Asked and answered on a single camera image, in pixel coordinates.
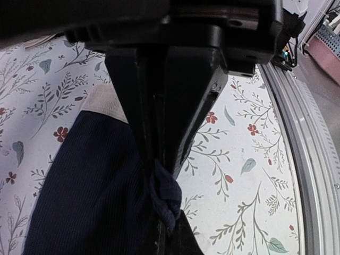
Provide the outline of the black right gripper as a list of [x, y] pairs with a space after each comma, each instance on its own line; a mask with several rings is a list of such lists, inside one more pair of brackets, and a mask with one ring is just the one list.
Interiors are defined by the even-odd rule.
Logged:
[[94, 51], [133, 45], [216, 47], [232, 75], [282, 62], [304, 18], [281, 1], [1, 1], [1, 47], [62, 34]]

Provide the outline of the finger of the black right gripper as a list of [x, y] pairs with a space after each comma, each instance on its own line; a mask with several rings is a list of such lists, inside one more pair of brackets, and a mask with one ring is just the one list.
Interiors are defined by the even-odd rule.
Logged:
[[105, 65], [146, 168], [166, 163], [167, 46], [110, 48]]
[[171, 47], [165, 64], [164, 167], [177, 177], [227, 81], [217, 48]]

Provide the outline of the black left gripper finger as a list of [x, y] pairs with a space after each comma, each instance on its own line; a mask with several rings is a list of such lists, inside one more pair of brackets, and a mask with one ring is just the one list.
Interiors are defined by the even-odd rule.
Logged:
[[172, 234], [168, 234], [159, 219], [152, 223], [147, 235], [147, 254], [203, 254], [184, 211], [180, 213]]

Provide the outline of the navy blue underwear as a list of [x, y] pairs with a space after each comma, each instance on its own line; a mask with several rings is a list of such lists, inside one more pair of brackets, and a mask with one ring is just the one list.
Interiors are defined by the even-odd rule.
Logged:
[[94, 88], [44, 180], [24, 254], [171, 254], [182, 192], [143, 166], [116, 91]]

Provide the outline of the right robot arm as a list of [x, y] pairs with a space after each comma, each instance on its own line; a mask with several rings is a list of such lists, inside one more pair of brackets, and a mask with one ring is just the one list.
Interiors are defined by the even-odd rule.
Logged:
[[62, 33], [105, 54], [145, 167], [178, 176], [228, 76], [282, 66], [306, 14], [281, 1], [1, 1], [1, 47]]

